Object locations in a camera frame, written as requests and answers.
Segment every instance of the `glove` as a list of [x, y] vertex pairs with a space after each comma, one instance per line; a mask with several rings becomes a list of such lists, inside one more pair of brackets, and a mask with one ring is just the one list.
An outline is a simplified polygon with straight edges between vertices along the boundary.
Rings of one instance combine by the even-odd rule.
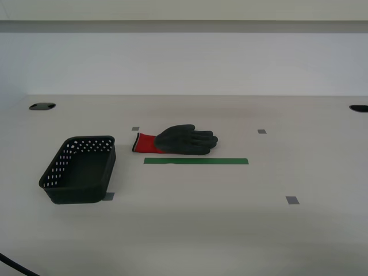
[[217, 144], [212, 131], [195, 131], [194, 125], [176, 125], [157, 136], [138, 133], [133, 152], [205, 155]]

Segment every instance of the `green tape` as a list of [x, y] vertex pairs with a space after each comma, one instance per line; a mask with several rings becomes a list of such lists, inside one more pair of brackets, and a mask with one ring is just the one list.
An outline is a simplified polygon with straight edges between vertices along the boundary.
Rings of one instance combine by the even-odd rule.
[[248, 165], [247, 158], [145, 158], [144, 164]]

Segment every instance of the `cable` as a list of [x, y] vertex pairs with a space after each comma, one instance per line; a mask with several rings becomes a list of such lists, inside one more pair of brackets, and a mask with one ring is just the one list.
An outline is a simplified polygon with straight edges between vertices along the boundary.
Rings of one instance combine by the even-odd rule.
[[20, 273], [23, 273], [26, 276], [39, 276], [38, 274], [33, 273], [32, 271], [26, 269], [25, 267], [22, 267], [20, 264], [17, 264], [16, 262], [12, 261], [8, 257], [2, 255], [1, 253], [0, 253], [0, 261], [12, 267], [15, 270], [18, 270]]

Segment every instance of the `wall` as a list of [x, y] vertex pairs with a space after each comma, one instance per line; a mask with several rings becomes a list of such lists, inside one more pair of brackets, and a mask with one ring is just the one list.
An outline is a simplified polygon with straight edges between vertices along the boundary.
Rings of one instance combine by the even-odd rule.
[[2, 32], [0, 88], [6, 97], [368, 95], [367, 33], [181, 31]]
[[368, 20], [365, 0], [0, 0], [10, 20]]
[[10, 108], [27, 93], [25, 85], [17, 81], [26, 72], [23, 68], [24, 45], [17, 43], [16, 36], [0, 34], [0, 111]]

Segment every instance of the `black plastic basket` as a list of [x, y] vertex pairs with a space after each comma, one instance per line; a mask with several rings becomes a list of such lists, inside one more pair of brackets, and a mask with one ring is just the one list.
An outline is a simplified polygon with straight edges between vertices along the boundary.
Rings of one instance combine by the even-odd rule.
[[39, 185], [55, 204], [93, 203], [105, 197], [116, 160], [112, 136], [64, 142]]

